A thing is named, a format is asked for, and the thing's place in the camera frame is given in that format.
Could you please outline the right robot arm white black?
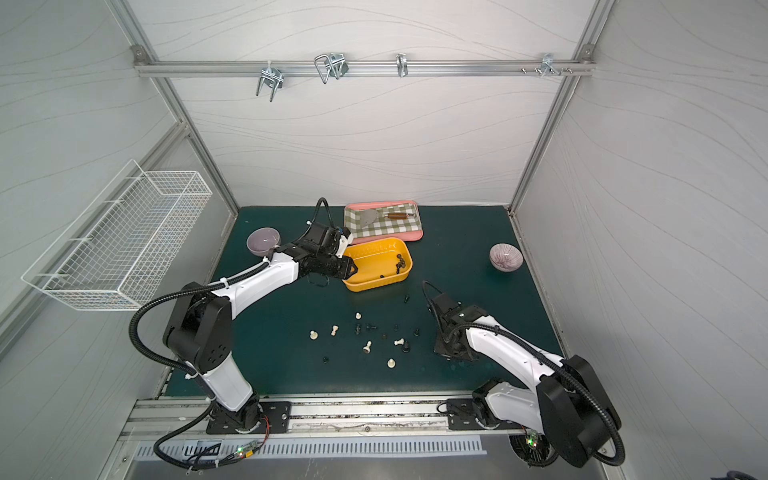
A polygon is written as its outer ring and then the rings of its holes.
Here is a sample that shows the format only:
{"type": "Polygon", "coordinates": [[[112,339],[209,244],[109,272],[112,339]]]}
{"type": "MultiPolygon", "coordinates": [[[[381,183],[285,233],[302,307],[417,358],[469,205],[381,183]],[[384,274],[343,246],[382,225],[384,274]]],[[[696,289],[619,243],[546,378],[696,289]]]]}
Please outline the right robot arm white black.
{"type": "Polygon", "coordinates": [[[620,416],[591,364],[543,350],[503,327],[477,305],[464,305],[428,281],[427,308],[437,324],[434,351],[448,361],[494,361],[520,386],[492,379],[467,400],[446,401],[451,428],[521,431],[510,438],[528,466],[562,459],[581,468],[590,460],[619,467],[626,460],[620,416]]]}

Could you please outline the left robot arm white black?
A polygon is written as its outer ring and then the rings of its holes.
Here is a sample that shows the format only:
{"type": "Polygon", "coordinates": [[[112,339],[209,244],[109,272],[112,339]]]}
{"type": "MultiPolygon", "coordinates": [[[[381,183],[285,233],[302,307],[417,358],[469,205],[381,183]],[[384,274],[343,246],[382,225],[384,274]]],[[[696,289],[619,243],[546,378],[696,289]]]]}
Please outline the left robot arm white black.
{"type": "Polygon", "coordinates": [[[352,277],[358,268],[345,253],[352,238],[348,228],[333,221],[322,224],[311,219],[299,237],[270,248],[260,263],[213,283],[191,282],[180,291],[150,300],[133,314],[128,326],[133,347],[158,364],[184,372],[208,399],[200,415],[154,442],[153,452],[160,460],[187,472],[204,471],[237,464],[263,447],[262,442],[249,442],[221,459],[211,459],[208,449],[181,459],[162,448],[164,443],[206,419],[221,422],[241,434],[258,429],[266,434],[271,432],[271,422],[259,395],[243,376],[232,353],[234,320],[257,301],[307,275],[341,280],[352,277]],[[162,342],[172,352],[171,357],[150,349],[139,335],[143,317],[168,302],[173,303],[174,309],[162,342]]]}

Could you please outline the yellow plastic storage box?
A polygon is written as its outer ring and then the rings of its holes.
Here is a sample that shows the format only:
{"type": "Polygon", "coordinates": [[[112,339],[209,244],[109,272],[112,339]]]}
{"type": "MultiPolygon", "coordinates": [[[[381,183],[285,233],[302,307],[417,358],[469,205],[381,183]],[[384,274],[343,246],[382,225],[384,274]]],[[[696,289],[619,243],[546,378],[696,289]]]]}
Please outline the yellow plastic storage box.
{"type": "Polygon", "coordinates": [[[413,260],[404,241],[389,237],[348,247],[350,257],[358,271],[344,284],[351,292],[363,292],[404,281],[413,268],[413,260]],[[406,266],[396,274],[397,255],[401,254],[406,266]]]}

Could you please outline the purple bowl left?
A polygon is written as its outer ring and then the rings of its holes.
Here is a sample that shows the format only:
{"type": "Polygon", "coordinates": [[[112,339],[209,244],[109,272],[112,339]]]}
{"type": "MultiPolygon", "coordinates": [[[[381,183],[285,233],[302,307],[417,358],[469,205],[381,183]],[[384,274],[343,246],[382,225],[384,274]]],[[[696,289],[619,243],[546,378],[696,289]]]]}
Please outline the purple bowl left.
{"type": "Polygon", "coordinates": [[[277,229],[262,227],[253,231],[246,240],[247,249],[255,256],[268,256],[281,243],[281,236],[277,229]]]}

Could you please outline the pink tray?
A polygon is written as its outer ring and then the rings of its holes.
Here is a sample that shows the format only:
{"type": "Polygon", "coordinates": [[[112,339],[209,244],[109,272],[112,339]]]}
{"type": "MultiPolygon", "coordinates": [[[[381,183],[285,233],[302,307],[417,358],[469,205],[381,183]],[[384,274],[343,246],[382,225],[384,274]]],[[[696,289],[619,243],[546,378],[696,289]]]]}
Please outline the pink tray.
{"type": "Polygon", "coordinates": [[[413,242],[424,235],[414,201],[349,204],[344,209],[344,226],[351,231],[354,244],[390,237],[413,242]]]}

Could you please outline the green checkered cloth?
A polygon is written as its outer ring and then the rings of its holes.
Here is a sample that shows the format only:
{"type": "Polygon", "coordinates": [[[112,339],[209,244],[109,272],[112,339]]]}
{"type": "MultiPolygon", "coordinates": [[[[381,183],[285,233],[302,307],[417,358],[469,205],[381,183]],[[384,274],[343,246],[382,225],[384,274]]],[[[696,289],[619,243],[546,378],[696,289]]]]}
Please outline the green checkered cloth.
{"type": "Polygon", "coordinates": [[[422,223],[418,213],[418,207],[414,203],[399,203],[383,206],[347,206],[344,210],[344,225],[357,238],[366,238],[374,236],[393,236],[396,234],[405,234],[419,232],[422,230],[422,223]],[[415,215],[414,218],[407,220],[383,220],[377,221],[367,227],[360,225],[360,213],[367,209],[380,209],[390,212],[409,212],[415,215]]]}

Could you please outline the pink patterned bowl right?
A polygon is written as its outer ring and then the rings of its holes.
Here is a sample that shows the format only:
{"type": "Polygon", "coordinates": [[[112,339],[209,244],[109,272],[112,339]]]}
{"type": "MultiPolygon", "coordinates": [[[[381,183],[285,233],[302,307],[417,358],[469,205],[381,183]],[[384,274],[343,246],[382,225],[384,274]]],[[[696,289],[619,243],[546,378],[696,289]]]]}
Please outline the pink patterned bowl right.
{"type": "Polygon", "coordinates": [[[507,243],[498,243],[489,251],[491,264],[499,271],[510,273],[518,270],[524,263],[521,251],[507,243]]]}

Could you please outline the metal u-bolt clamp left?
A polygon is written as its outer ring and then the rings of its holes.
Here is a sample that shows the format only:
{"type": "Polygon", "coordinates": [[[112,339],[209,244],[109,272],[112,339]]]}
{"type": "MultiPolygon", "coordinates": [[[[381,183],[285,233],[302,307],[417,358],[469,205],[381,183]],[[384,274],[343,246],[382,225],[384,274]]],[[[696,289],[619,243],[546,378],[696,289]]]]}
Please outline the metal u-bolt clamp left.
{"type": "Polygon", "coordinates": [[[260,72],[255,94],[259,96],[262,92],[269,92],[269,101],[273,102],[276,93],[283,88],[283,84],[283,73],[271,64],[268,64],[260,72]]]}

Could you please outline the metal u-bolt clamp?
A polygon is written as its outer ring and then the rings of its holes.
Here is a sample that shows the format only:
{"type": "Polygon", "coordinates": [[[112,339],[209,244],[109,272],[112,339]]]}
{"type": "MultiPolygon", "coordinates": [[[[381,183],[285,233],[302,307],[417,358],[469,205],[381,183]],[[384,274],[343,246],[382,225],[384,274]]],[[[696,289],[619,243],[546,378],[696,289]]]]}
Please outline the metal u-bolt clamp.
{"type": "Polygon", "coordinates": [[[268,64],[260,72],[255,94],[259,96],[262,92],[269,92],[269,101],[273,102],[276,93],[283,88],[283,84],[283,73],[271,64],[268,64]]]}
{"type": "Polygon", "coordinates": [[[331,78],[339,80],[349,71],[343,53],[320,54],[314,58],[313,64],[323,84],[327,84],[331,78]]]}

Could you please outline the metal u-bolt clamp middle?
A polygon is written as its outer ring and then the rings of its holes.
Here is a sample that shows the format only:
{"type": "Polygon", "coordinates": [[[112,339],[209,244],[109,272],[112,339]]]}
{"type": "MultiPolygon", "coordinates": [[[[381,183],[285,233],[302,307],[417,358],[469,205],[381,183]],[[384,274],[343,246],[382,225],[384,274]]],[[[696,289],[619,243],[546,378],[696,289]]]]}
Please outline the metal u-bolt clamp middle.
{"type": "Polygon", "coordinates": [[[349,71],[343,53],[320,54],[314,58],[313,64],[323,84],[327,84],[331,78],[339,80],[349,71]]]}

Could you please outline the metal hook clamp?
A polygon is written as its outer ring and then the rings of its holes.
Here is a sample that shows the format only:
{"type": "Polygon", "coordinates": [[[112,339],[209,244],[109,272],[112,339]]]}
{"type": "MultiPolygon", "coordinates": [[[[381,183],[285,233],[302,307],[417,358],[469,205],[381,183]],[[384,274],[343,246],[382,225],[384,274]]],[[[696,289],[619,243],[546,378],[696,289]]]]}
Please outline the metal hook clamp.
{"type": "Polygon", "coordinates": [[[404,53],[398,53],[395,57],[396,69],[399,78],[408,76],[408,60],[404,53]]]}

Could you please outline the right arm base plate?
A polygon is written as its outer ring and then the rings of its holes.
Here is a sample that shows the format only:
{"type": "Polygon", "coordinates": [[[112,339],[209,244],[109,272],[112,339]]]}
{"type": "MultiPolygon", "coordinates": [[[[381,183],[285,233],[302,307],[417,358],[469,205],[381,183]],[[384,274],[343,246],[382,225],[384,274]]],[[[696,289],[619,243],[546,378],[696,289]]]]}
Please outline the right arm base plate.
{"type": "Polygon", "coordinates": [[[496,430],[499,427],[498,423],[491,424],[480,418],[470,399],[447,399],[436,406],[436,411],[447,420],[450,431],[496,430]]]}

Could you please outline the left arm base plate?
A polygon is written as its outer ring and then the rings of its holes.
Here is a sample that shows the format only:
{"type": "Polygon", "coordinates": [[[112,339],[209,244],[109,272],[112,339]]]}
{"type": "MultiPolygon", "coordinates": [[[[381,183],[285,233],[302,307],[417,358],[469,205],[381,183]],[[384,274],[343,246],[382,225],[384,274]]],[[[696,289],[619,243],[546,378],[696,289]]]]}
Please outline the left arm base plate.
{"type": "Polygon", "coordinates": [[[227,410],[215,402],[206,426],[208,435],[286,433],[292,404],[288,401],[249,402],[240,410],[227,410]]]}

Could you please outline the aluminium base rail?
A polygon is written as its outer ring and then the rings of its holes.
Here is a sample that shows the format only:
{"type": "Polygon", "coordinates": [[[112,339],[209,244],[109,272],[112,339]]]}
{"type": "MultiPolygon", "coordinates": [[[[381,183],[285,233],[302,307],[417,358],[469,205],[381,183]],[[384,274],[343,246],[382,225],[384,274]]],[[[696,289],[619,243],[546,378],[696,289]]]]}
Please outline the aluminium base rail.
{"type": "MultiPolygon", "coordinates": [[[[275,395],[260,400],[284,438],[453,435],[445,403],[469,399],[469,391],[275,395]]],[[[120,441],[154,441],[199,415],[203,397],[138,400],[118,435],[120,441]]]]}

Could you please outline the aluminium crossbar rail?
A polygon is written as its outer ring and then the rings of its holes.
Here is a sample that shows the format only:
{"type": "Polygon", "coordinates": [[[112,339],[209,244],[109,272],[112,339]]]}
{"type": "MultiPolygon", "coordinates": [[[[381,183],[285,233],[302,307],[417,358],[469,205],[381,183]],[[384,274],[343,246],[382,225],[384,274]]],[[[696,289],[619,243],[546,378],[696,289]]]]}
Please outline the aluminium crossbar rail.
{"type": "MultiPolygon", "coordinates": [[[[512,77],[523,75],[521,68],[532,69],[541,59],[534,60],[416,60],[407,57],[408,76],[405,78],[433,77],[512,77]]],[[[597,64],[589,61],[555,59],[559,66],[567,66],[567,76],[590,76],[597,64]]],[[[257,78],[268,64],[279,69],[284,78],[318,78],[313,60],[308,61],[168,61],[135,64],[134,69],[144,78],[257,78]]],[[[396,61],[347,60],[347,78],[399,78],[396,61]]]]}

